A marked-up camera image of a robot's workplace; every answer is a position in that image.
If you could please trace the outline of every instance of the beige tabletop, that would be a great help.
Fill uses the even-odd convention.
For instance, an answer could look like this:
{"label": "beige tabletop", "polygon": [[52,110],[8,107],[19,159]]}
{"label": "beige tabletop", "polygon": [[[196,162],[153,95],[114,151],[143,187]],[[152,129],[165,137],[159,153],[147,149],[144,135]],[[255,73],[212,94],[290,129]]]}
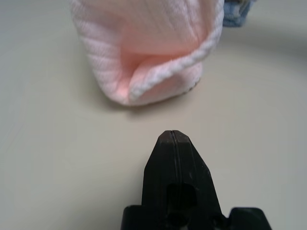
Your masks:
{"label": "beige tabletop", "polygon": [[307,229],[306,1],[258,1],[192,92],[124,108],[99,90],[64,0],[0,1],[0,230],[119,230],[158,136],[190,136],[225,215]]}

